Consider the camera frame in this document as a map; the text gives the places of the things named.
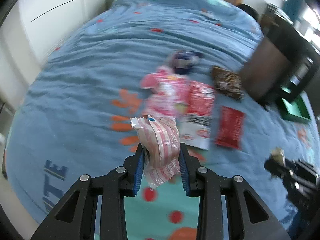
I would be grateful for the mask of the dark blue snack packet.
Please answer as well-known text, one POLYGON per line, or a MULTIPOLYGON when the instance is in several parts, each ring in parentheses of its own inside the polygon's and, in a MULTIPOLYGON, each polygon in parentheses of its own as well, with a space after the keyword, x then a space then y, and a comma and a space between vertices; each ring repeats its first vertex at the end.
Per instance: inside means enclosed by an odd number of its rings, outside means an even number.
POLYGON ((187 75, 198 65, 203 58, 203 54, 198 51, 180 50, 168 58, 168 65, 175 74, 187 75))

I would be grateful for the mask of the brown snack packet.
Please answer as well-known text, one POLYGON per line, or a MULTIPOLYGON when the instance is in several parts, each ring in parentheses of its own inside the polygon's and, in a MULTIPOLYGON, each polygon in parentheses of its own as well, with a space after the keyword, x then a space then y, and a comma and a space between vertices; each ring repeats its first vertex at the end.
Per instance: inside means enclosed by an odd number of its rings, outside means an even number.
POLYGON ((214 66, 212 78, 215 89, 221 94, 235 100, 242 100, 244 97, 241 79, 237 73, 214 66))

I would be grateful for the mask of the beige small snack packet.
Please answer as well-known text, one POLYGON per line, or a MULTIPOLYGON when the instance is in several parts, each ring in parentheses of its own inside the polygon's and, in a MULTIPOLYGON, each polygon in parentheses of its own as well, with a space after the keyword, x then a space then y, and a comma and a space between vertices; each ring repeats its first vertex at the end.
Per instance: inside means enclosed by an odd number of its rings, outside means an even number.
POLYGON ((270 157, 279 163, 280 165, 285 166, 285 155, 284 155, 284 150, 282 148, 276 147, 271 151, 270 157))

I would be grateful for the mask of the dark red snack packet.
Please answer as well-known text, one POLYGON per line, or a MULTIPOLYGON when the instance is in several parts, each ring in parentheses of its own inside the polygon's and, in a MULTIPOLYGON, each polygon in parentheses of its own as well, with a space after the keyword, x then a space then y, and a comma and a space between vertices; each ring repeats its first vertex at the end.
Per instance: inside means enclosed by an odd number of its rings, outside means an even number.
POLYGON ((240 150, 245 114, 231 107, 222 106, 219 130, 215 144, 240 150))

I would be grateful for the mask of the blue patterned bed cover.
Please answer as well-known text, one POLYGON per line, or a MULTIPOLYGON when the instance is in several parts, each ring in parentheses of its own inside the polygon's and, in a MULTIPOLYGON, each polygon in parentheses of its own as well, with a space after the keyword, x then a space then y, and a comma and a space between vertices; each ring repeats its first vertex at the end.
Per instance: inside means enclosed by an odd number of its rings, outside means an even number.
MULTIPOLYGON (((319 200, 296 207, 283 179, 265 170, 276 147, 285 160, 319 166, 319 133, 305 89, 300 93, 311 121, 283 120, 276 101, 261 106, 243 89, 242 100, 218 92, 212 68, 239 72, 267 34, 237 0, 113 0, 110 7, 73 31, 42 68, 16 111, 5 148, 9 184, 37 226, 83 175, 107 175, 135 154, 139 142, 130 119, 143 115, 152 94, 140 81, 180 50, 203 54, 185 75, 215 90, 208 150, 189 155, 218 176, 239 175, 264 201, 289 239, 319 239, 319 200), (245 114, 240 150, 215 144, 221 107, 245 114)), ((181 116, 188 108, 177 104, 181 116)), ((181 171, 151 189, 142 175, 135 197, 124 197, 127 239, 197 239, 199 197, 188 197, 181 171)))

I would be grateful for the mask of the pink striped snack packet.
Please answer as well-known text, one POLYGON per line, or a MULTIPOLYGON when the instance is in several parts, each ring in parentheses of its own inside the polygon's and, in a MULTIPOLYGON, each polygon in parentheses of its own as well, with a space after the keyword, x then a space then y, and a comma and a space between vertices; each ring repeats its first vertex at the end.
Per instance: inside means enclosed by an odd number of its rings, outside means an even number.
POLYGON ((167 116, 130 119, 143 146, 144 176, 151 189, 156 189, 180 173, 180 135, 176 120, 167 116))

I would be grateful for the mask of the pink My Melody snack bag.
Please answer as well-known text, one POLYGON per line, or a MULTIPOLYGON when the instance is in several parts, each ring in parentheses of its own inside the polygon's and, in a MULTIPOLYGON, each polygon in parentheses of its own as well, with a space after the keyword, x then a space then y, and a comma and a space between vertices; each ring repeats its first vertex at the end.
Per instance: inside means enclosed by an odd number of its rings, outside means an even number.
POLYGON ((152 94, 145 100, 143 115, 170 118, 181 116, 176 105, 187 104, 189 92, 187 76, 175 74, 168 66, 159 66, 154 73, 142 78, 140 87, 152 90, 152 94))

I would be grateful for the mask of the white wardrobe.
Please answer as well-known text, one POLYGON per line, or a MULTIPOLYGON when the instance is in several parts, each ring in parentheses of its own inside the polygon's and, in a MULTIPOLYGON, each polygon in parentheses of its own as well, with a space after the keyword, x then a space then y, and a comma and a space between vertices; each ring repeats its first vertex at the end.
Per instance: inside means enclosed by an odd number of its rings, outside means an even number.
POLYGON ((24 30, 39 64, 75 30, 106 9, 105 0, 18 0, 24 30))

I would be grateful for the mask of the black and bronze bin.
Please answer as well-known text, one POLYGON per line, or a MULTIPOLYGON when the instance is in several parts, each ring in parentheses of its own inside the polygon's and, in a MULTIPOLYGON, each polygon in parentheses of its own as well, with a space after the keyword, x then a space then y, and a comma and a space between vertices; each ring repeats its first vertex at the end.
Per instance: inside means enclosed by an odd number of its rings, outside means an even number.
POLYGON ((270 24, 239 76, 247 94, 264 107, 278 98, 295 100, 318 70, 314 46, 279 18, 270 24))

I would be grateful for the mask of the red and white snack pouch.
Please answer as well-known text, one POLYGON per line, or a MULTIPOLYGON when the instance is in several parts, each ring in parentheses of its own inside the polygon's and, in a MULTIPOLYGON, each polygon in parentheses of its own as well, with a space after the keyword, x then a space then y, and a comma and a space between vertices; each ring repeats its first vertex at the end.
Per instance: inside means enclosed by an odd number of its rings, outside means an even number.
POLYGON ((180 122, 180 141, 188 146, 208 150, 215 90, 206 83, 191 81, 188 108, 180 122))

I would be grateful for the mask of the green box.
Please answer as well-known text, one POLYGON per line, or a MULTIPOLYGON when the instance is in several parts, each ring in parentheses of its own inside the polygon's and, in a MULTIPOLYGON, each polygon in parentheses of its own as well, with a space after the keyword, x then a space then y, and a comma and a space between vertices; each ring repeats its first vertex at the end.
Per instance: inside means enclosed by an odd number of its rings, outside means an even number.
POLYGON ((291 103, 284 98, 278 98, 276 105, 283 120, 302 124, 307 124, 311 121, 310 114, 301 95, 298 95, 291 103))

